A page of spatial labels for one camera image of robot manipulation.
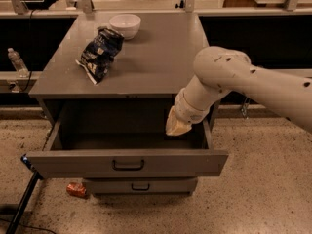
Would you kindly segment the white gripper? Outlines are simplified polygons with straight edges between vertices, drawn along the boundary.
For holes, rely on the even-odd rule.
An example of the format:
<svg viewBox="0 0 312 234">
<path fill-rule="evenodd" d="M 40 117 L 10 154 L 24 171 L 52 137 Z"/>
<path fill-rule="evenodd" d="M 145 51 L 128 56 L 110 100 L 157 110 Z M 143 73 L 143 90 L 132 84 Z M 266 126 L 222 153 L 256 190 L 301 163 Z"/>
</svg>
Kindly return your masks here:
<svg viewBox="0 0 312 234">
<path fill-rule="evenodd" d="M 191 130 L 192 124 L 200 123 L 209 113 L 209 108 L 199 110 L 190 105 L 181 89 L 175 97 L 175 105 L 171 107 L 166 122 L 167 136 L 181 136 Z"/>
</svg>

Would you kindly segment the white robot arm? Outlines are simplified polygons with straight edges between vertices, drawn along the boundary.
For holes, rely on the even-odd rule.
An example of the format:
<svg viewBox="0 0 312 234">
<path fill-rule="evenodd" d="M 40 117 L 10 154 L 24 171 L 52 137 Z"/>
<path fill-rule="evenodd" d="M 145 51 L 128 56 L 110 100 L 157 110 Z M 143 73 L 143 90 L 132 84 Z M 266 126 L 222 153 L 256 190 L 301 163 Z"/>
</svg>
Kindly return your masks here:
<svg viewBox="0 0 312 234">
<path fill-rule="evenodd" d="M 175 97 L 166 134 L 180 136 L 208 115 L 210 107 L 234 91 L 312 132 L 312 79 L 251 64 L 243 52 L 217 46 L 201 50 L 194 76 Z"/>
</svg>

